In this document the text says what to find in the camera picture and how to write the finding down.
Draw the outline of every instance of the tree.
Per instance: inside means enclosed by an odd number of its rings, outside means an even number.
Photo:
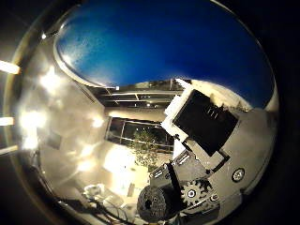
[[[150,130],[135,131],[133,134],[134,141],[129,145],[136,156],[135,164],[148,168],[153,171],[157,166],[158,148],[156,136]]]

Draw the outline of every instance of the fisheye lens view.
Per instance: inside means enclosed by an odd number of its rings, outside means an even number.
[[[0,61],[1,154],[18,151],[82,224],[215,224],[251,198],[278,90],[234,13],[208,0],[69,2]]]

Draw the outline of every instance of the black panel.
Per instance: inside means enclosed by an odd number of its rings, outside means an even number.
[[[227,141],[237,119],[194,90],[173,122],[212,156]]]

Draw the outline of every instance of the gear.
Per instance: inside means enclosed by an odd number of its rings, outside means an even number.
[[[202,198],[205,198],[208,194],[208,191],[206,191],[202,183],[191,181],[187,182],[186,186],[183,186],[181,193],[183,202],[187,203],[187,206],[191,206],[200,202]]]

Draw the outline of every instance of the blue ceiling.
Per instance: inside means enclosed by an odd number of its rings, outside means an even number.
[[[197,79],[261,108],[273,94],[272,70],[257,41],[207,0],[88,1],[67,18],[56,48],[91,83]]]

